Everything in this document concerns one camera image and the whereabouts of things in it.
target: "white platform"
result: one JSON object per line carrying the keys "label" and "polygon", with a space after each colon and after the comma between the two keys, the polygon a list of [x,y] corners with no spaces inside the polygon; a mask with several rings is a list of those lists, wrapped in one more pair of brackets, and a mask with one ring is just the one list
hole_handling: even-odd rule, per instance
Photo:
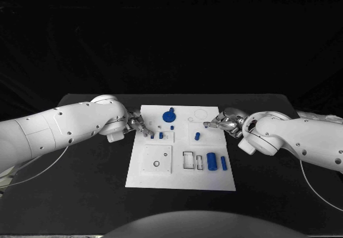
{"label": "white platform", "polygon": [[[174,108],[175,120],[167,123],[162,121],[162,113],[169,107]],[[217,114],[217,107],[141,106],[145,126],[155,135],[154,139],[144,138],[141,132],[135,132],[125,187],[236,191],[224,132],[201,125]],[[193,152],[193,170],[182,168],[182,152]],[[210,152],[216,154],[216,171],[207,170],[206,154]],[[195,156],[201,156],[201,171],[197,170]],[[220,156],[224,156],[226,171],[221,169]]]}

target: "white cable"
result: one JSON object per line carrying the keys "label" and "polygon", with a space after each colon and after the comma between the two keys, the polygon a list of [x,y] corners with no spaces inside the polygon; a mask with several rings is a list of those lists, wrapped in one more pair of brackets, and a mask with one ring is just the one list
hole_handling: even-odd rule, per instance
{"label": "white cable", "polygon": [[54,163],[56,163],[57,160],[60,159],[61,155],[60,155],[59,158],[54,160],[54,162],[51,163],[51,165],[50,165],[37,175],[34,175],[33,177],[30,177],[28,179],[25,179],[25,180],[21,181],[21,182],[15,182],[15,183],[12,183],[12,184],[0,186],[0,188],[4,188],[4,187],[8,187],[8,186],[12,186],[12,185],[17,185],[17,184],[20,184],[20,183],[22,183],[22,182],[31,180],[33,178],[35,178],[38,175],[41,175],[41,174],[48,170],[48,168],[54,165]]}
{"label": "white cable", "polygon": [[305,177],[305,172],[304,172],[301,160],[299,160],[299,165],[301,165],[301,170],[302,170],[302,175],[304,175],[304,178],[305,178],[305,182],[306,182],[306,184],[308,184],[311,190],[314,191],[315,195],[319,197],[319,199],[321,199],[331,207],[334,207],[337,210],[340,210],[340,211],[343,212],[343,209],[340,209],[337,206],[334,206],[334,205],[321,197],[321,195],[315,192],[315,190],[312,189],[312,187],[311,187],[311,185],[309,185],[309,182],[308,182],[308,180],[306,180],[306,177]]}
{"label": "white cable", "polygon": [[15,170],[10,171],[5,175],[2,175],[2,176],[0,177],[0,179],[4,178],[4,177],[7,177],[10,174],[15,173],[15,172],[17,172],[20,169],[22,169],[31,162],[34,162],[40,157],[41,157],[41,155],[37,156],[28,163],[25,163],[25,164],[24,164],[21,167],[18,167]]}

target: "black table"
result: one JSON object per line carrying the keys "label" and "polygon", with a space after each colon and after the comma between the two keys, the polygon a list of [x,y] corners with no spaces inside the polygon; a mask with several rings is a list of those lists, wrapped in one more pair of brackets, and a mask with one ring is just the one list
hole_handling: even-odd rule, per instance
{"label": "black table", "polygon": [[[90,101],[95,96],[67,94],[59,106]],[[279,94],[115,96],[126,109],[141,105],[217,106],[218,111],[236,107],[249,114],[278,111],[298,118]],[[240,140],[224,135],[236,192],[125,188],[133,136],[131,132],[108,143],[106,137],[96,135],[67,148],[46,173],[7,188],[0,199],[0,234],[102,235],[139,218],[182,210],[249,215],[308,235],[343,234],[343,212],[309,190],[299,162],[285,150],[275,156],[259,152],[249,156],[237,148]],[[17,173],[12,182],[35,175],[61,151],[44,155]],[[308,164],[305,171],[308,178],[318,177],[322,187],[325,179],[329,185],[341,186],[337,172]]]}

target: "black curtain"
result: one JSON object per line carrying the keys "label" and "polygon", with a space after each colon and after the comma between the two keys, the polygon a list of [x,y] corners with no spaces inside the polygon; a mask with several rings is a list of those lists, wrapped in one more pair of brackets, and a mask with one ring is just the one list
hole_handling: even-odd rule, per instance
{"label": "black curtain", "polygon": [[43,4],[0,1],[0,120],[50,109],[67,93],[328,101],[318,87],[338,80],[341,2]]}

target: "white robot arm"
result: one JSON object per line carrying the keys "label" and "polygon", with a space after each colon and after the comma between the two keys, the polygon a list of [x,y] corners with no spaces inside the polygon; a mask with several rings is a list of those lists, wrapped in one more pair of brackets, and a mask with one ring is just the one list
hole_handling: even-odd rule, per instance
{"label": "white robot arm", "polygon": [[291,119],[278,112],[247,116],[226,108],[204,126],[224,130],[234,138],[243,136],[239,148],[252,155],[257,150],[273,155],[282,148],[302,161],[343,172],[343,125],[334,122]]}
{"label": "white robot arm", "polygon": [[144,136],[154,135],[142,117],[126,111],[112,95],[1,121],[0,172],[96,134],[106,135],[108,142],[113,142],[132,130],[141,131]]}

